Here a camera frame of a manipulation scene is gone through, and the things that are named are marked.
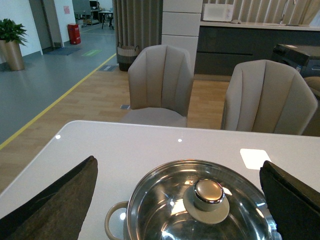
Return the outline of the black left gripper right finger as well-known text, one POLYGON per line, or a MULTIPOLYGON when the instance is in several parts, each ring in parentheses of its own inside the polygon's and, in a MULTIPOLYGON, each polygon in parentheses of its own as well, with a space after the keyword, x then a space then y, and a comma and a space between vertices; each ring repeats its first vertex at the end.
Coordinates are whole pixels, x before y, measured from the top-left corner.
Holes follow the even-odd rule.
POLYGON ((270 161, 259 179, 267 208, 284 240, 320 238, 320 193, 270 161))

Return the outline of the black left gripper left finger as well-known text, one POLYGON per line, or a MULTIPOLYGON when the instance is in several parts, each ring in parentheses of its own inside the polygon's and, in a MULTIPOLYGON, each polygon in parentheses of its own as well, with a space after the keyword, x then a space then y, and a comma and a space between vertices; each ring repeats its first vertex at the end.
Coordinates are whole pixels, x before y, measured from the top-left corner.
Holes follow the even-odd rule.
POLYGON ((2 240, 76 240, 92 202, 98 161, 89 156, 0 220, 2 240))

